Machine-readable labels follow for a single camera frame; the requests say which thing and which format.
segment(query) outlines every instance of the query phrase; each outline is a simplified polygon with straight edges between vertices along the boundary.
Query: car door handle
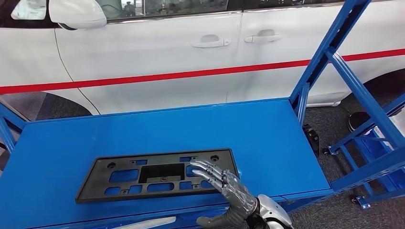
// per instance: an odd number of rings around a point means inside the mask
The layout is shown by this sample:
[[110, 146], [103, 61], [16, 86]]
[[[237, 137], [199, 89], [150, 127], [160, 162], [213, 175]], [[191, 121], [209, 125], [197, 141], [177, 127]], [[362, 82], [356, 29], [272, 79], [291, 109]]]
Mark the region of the car door handle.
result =
[[274, 30], [260, 30], [257, 35], [245, 38], [246, 43], [267, 43], [275, 42], [282, 38], [281, 35], [276, 34]]
[[231, 43], [231, 41], [219, 38], [217, 35], [204, 35], [201, 39], [192, 44], [195, 48], [215, 48], [215, 47], [222, 47], [227, 46]]
[[245, 38], [246, 43], [267, 43], [275, 42], [280, 40], [281, 35], [271, 35], [271, 36], [249, 36]]

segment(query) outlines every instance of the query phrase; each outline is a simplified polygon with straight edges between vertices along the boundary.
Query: red stripe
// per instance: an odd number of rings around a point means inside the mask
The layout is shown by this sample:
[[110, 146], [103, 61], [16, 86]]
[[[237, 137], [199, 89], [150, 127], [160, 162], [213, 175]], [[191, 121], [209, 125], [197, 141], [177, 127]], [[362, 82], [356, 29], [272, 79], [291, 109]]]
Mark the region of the red stripe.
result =
[[[343, 59], [346, 61], [357, 61], [357, 60], [367, 60], [367, 59], [382, 58], [382, 57], [389, 57], [389, 56], [399, 56], [399, 55], [405, 55], [405, 49], [347, 55], [347, 56], [343, 56]], [[60, 89], [81, 88], [81, 87], [95, 87], [95, 86], [104, 86], [104, 85], [113, 85], [113, 84], [139, 83], [139, 82], [158, 81], [158, 80], [191, 78], [191, 77], [208, 76], [208, 75], [243, 73], [243, 72], [277, 69], [277, 68], [291, 68], [291, 67], [306, 66], [309, 64], [309, 61], [310, 60], [266, 63], [266, 64], [256, 64], [256, 65], [240, 66], [240, 67], [198, 70], [198, 71], [190, 71], [190, 72], [182, 72], [182, 73], [165, 73], [165, 74], [131, 76], [131, 77], [121, 77], [121, 78], [112, 78], [112, 79], [100, 79], [100, 80], [86, 80], [86, 81], [76, 81], [76, 82], [3, 86], [3, 87], [0, 87], [0, 94], [49, 91], [49, 90], [60, 90]]]

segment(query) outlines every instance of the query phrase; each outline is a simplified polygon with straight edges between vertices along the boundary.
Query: car window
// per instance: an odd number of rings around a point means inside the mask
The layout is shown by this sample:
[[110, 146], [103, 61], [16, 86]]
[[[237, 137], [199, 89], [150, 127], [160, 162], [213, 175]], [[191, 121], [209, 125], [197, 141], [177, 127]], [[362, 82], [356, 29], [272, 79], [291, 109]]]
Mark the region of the car window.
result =
[[228, 0], [96, 0], [107, 20], [226, 11]]
[[335, 3], [344, 0], [246, 0], [245, 9], [299, 6], [307, 4]]
[[43, 20], [46, 0], [20, 0], [11, 13], [14, 20]]

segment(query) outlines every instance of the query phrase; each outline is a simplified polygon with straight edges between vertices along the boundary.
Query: robotic hand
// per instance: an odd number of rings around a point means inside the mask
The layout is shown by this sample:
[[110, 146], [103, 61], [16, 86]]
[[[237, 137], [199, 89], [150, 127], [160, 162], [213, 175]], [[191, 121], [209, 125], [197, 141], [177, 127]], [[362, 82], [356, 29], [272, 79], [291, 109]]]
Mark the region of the robotic hand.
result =
[[286, 211], [266, 195], [255, 198], [237, 176], [222, 170], [205, 160], [192, 160], [192, 172], [206, 179], [216, 188], [230, 207], [226, 213], [212, 218], [199, 217], [197, 223], [203, 228], [239, 226], [246, 221], [250, 229], [293, 229]]

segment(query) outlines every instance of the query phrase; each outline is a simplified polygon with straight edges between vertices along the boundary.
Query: white car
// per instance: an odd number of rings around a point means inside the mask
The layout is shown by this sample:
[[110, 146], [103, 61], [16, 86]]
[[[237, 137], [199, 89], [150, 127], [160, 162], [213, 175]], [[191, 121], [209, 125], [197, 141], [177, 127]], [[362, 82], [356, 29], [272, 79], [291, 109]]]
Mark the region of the white car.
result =
[[[45, 91], [92, 114], [287, 97], [342, 2], [0, 0], [0, 94]], [[363, 83], [405, 68], [404, 10], [373, 1], [339, 48]], [[350, 93], [328, 66], [309, 105]]]

